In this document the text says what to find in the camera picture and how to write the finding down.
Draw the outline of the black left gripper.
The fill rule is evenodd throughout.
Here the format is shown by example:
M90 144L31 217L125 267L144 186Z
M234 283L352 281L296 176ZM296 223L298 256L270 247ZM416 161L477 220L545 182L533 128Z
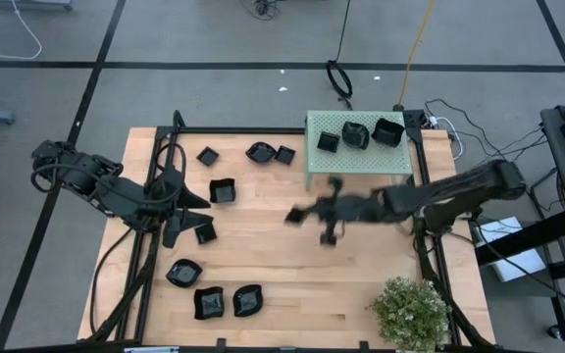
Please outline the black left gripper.
M156 228L165 220L163 246L173 248L178 236L184 230L213 223L213 217L185 211L170 217L180 197L180 207L188 209L208 209L209 201L196 195L184 184L182 172L176 169L163 170L153 181L143 186L143 199L146 204L139 207L141 228Z

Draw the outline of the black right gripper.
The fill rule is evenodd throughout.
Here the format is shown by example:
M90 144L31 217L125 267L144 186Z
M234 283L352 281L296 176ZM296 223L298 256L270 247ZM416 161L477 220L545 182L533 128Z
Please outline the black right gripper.
M388 223L390 221L390 214L386 211L380 189L373 189L368 196L354 193L339 196L343 188L343 180L337 176L330 176L328 185L332 189L332 194L319 196L308 208L320 223L325 224L325 229L320 234L321 245L337 244L335 226L338 219L333 214L319 214L333 212L335 203L336 215L341 221L362 223Z

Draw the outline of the black small square mini plate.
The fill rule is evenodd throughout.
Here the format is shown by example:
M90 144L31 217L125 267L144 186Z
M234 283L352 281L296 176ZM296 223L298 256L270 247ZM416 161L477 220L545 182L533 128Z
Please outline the black small square mini plate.
M336 153L339 144L339 136L330 132L320 133L317 148L323 151Z
M219 153L209 146L206 146L196 157L206 167L211 167L218 158Z
M295 150L281 145L280 148L278 149L276 155L275 155L275 160L280 162L280 163L283 163L285 165L290 166L293 159L294 159L295 153L296 153Z
M197 227L195 229L195 236L199 245L204 245L218 238L212 223Z

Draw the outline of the black deep square mini plate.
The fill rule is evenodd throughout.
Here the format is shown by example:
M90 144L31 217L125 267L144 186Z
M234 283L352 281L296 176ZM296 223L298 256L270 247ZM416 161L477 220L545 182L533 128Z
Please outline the black deep square mini plate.
M212 203L230 203L235 200L235 180L233 178L213 179L209 183Z
M405 127L384 118L377 120L371 137L378 143L395 148L402 139Z
M286 214L284 221L287 224L301 225L308 217L310 210L307 208L293 206Z

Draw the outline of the black leaf-shaped mini plate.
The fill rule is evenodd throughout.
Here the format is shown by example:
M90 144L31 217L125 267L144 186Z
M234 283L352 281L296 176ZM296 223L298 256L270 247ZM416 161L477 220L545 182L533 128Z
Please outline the black leaf-shaped mini plate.
M202 272L203 269L194 261L179 259L166 273L166 279L177 287L189 288L197 282Z
M257 141L254 142L246 151L245 155L252 162L265 164L270 162L276 155L277 150L270 144Z

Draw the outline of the black wavy square mini plate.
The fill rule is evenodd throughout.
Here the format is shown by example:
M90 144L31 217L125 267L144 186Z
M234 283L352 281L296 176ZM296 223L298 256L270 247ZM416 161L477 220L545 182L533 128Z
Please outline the black wavy square mini plate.
M224 290L220 286L196 289L193 301L195 306L195 320L204 321L220 318L224 315Z
M370 133L361 124L345 122L342 127L341 137L346 146L353 149L366 150L369 145Z
M262 286L248 284L239 288L232 297L233 314L244 318L258 313L264 303Z

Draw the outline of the pale green perforated metal shelf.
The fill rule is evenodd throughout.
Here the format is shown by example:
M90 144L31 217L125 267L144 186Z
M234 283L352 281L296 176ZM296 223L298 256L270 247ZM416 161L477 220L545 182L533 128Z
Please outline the pale green perforated metal shelf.
M366 150L354 149L342 142L341 134L346 122L372 130L379 119L405 126L401 112L308 111L305 125L305 189L310 189L314 174L411 176L413 168L405 132L401 133L401 142L396 147L380 144L373 138L370 138ZM318 148L323 132L339 136L336 152Z

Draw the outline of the potted plant with white flowers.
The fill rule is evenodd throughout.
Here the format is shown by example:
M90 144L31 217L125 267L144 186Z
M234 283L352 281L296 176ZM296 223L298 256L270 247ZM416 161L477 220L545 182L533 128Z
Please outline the potted plant with white flowers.
M392 277L366 310L378 325L379 337L400 350L432 353L448 341L451 307L433 283Z

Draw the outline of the white label plate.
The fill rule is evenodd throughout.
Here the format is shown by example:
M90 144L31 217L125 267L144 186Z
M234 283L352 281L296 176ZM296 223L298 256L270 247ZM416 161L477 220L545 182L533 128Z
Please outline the white label plate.
M137 346L127 347L123 353L180 353L178 346Z

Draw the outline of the white box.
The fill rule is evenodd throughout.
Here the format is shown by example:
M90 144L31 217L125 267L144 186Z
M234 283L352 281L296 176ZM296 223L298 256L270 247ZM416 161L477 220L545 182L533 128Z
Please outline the white box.
M522 226L515 217L482 224L480 235L483 239L480 241L480 244L492 243L521 229ZM496 260L491 263L491 267L501 282L507 282L524 277L526 274L533 275L542 271L545 269L545 264L538 251L530 249L511 256L507 260Z

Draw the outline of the black desk beam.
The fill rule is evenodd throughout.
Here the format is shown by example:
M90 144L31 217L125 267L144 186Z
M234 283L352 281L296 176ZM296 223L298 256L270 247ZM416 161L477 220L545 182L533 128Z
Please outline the black desk beam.
M544 246L565 236L565 211L524 228L477 226L483 245L476 249L480 266Z

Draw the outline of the grey cart base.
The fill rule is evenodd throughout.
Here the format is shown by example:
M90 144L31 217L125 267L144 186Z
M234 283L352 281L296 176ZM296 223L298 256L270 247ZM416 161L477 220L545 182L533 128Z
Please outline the grey cart base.
M0 0L0 6L11 6L12 8L25 7L51 7L62 8L63 10L72 11L72 0Z

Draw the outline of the black aluminium table frame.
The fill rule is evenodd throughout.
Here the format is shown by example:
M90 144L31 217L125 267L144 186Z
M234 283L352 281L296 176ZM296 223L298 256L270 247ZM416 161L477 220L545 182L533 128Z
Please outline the black aluminium table frame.
M188 162L186 182L207 197L213 179L235 180L236 200L212 207L218 238L199 245L192 231L182 233L172 249L161 249L155 274L138 293L116 330L118 338L139 338L153 345L291 346L355 348L367 342L382 346L376 323L366 310L390 277L419 278L410 222L398 226L349 224L336 248L319 243L322 226L308 220L302 227L284 222L294 204L310 204L327 191L316 176L309 190L304 181L305 137L298 127L194 127L179 136ZM275 160L257 164L245 151L257 141L296 151L290 166ZM196 157L209 146L219 158L206 167ZM247 318L226 310L217 319L194 319L193 290L169 284L172 263L187 258L203 272L198 286L220 286L231 301L240 287L263 288L262 310Z

